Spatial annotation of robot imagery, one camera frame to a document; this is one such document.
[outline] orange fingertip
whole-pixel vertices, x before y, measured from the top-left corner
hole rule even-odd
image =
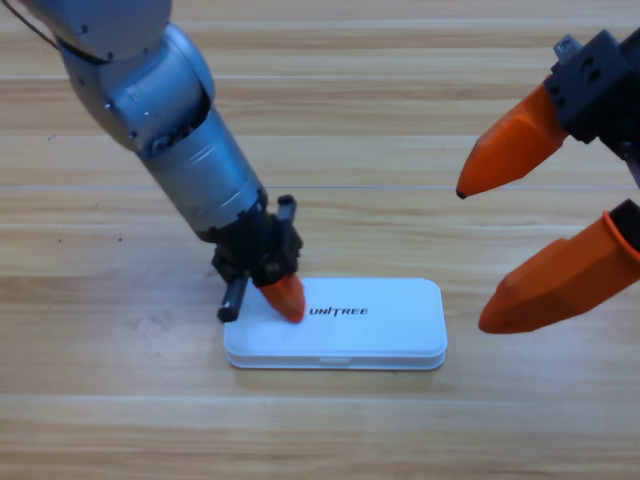
[[[476,142],[456,187],[460,198],[518,180],[553,155],[567,138],[544,85]]]
[[[640,253],[609,213],[508,274],[480,317],[487,333],[522,333],[583,314],[640,280]]]
[[[289,322],[300,323],[304,317],[304,286],[297,275],[282,277],[276,283],[261,287],[260,291],[278,313]]]

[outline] white plastic case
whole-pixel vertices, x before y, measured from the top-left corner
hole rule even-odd
[[[225,325],[239,368],[431,370],[447,332],[438,286],[421,278],[307,278],[305,317],[291,324],[249,285],[240,317]]]

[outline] black cable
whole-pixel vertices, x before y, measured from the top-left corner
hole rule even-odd
[[[58,46],[56,45],[56,42],[54,42],[53,40],[51,40],[49,37],[47,37],[44,33],[42,33],[40,30],[38,30],[38,28],[32,24],[29,20],[27,20],[25,17],[22,16],[22,14],[20,14],[19,11],[17,11],[15,8],[13,8],[13,6],[9,3],[9,0],[0,0],[2,1],[2,3],[4,4],[5,7],[7,7],[7,9],[13,13],[18,20],[20,20],[22,23],[24,23],[27,27],[29,27],[29,29],[33,32],[35,32],[36,34],[38,34],[38,36],[40,38],[42,38],[45,42],[47,42],[49,45],[51,45],[53,48],[55,48],[56,50],[58,50]]]

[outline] wooden table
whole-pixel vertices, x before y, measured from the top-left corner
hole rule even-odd
[[[272,198],[298,198],[303,275],[436,281],[447,361],[230,368],[211,246],[3,13],[0,478],[640,478],[637,286],[536,333],[477,328],[504,274],[638,199],[626,167],[568,141],[508,188],[453,190],[552,45],[624,38],[636,0],[178,0],[174,18]]]

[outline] robotic arm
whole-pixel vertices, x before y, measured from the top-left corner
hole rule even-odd
[[[135,152],[204,242],[227,283],[218,317],[236,320],[249,278],[291,322],[304,314],[302,240],[293,197],[267,195],[213,106],[194,43],[169,21],[171,0],[25,0],[53,33],[73,89],[100,126]]]
[[[534,92],[480,137],[458,196],[527,175],[568,136],[599,138],[640,185],[640,30],[619,43],[607,31],[582,46],[566,36],[558,62]],[[573,238],[551,243],[508,274],[480,329],[520,333],[585,313],[640,280],[640,207],[618,205]]]

